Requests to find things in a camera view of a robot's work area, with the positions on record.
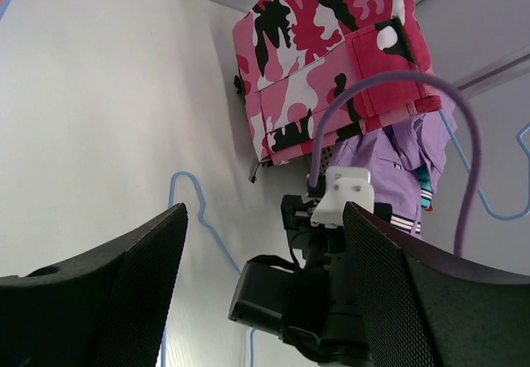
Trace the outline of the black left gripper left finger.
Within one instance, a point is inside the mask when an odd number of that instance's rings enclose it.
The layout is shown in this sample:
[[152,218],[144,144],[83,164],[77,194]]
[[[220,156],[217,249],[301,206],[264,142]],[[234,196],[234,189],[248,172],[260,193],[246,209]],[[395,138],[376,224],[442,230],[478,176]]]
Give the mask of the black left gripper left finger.
[[3,366],[154,366],[186,240],[186,206],[82,254],[1,279]]

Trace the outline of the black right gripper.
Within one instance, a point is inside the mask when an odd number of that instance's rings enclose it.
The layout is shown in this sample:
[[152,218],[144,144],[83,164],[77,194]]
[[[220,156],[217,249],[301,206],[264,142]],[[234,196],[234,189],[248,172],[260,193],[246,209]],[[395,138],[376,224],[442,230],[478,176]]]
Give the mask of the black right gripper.
[[315,207],[314,200],[283,196],[288,248],[299,249],[302,257],[263,254],[249,259],[229,319],[277,336],[320,366],[371,366],[345,233],[312,226]]

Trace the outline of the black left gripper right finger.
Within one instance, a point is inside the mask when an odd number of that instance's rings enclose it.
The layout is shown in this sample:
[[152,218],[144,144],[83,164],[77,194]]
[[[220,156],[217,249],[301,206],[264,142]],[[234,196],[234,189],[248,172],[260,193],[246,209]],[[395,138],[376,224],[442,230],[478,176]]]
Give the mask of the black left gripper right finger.
[[527,366],[529,278],[343,213],[355,289],[377,366]]

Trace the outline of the blue hanger with purple trousers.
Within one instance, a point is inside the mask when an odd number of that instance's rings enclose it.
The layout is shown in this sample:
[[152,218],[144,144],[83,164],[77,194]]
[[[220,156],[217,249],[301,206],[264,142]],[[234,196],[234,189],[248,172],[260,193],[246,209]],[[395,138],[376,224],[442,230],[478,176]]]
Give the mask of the blue hanger with purple trousers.
[[[212,226],[210,223],[207,222],[205,219],[205,212],[206,212],[206,199],[204,191],[201,187],[199,179],[191,172],[189,171],[178,171],[174,173],[171,177],[170,187],[169,187],[169,195],[168,195],[168,208],[171,208],[176,204],[176,188],[177,188],[177,180],[181,177],[186,177],[190,180],[193,187],[195,188],[195,193],[197,196],[197,199],[199,201],[199,209],[197,213],[197,220],[201,226],[203,226],[205,229],[207,229],[211,236],[213,237],[214,241],[217,243],[220,251],[223,253],[223,255],[226,257],[227,261],[231,265],[231,267],[234,269],[234,271],[240,276],[242,269],[239,267],[238,263],[235,261],[232,254],[229,252],[229,249],[227,248],[226,244],[224,243],[223,239],[219,235],[219,232],[217,229]],[[248,350],[249,350],[249,362],[248,366],[254,367],[255,366],[255,333],[256,329],[250,329],[248,334]],[[164,331],[162,334],[162,340],[161,340],[161,349],[160,349],[160,366],[165,367],[167,366],[167,323],[164,327]]]

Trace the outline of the purple trousers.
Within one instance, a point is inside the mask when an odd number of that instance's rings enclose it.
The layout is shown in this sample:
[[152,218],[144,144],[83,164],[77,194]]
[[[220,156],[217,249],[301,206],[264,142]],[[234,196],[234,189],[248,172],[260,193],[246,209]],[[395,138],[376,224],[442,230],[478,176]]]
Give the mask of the purple trousers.
[[375,201],[387,209],[383,219],[420,239],[424,209],[415,170],[426,166],[435,194],[450,139],[440,115],[427,113],[337,144],[330,164],[368,169]]

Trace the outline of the teal trousers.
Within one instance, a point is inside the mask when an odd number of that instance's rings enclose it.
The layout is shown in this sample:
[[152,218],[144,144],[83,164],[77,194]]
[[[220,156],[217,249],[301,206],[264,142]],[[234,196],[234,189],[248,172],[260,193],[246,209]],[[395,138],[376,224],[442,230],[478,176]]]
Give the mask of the teal trousers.
[[415,170],[415,173],[417,175],[417,180],[420,186],[422,209],[424,209],[427,212],[432,212],[433,211],[432,198],[433,198],[434,192],[431,186],[430,174],[426,166],[418,167]]

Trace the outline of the white plastic mesh basket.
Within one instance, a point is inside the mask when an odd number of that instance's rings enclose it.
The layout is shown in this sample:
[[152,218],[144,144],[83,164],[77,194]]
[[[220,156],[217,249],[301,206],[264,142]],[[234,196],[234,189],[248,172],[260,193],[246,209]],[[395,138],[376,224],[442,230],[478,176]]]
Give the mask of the white plastic mesh basket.
[[[332,155],[334,153],[334,150],[335,150],[335,147],[334,146],[330,146],[330,147],[324,147],[322,150],[321,150],[321,155],[320,155],[320,172],[325,172],[327,167],[330,165],[330,160],[332,158]],[[309,153],[308,155],[306,155],[306,163],[307,163],[307,166],[309,168],[311,168],[311,164],[312,164],[312,155]]]

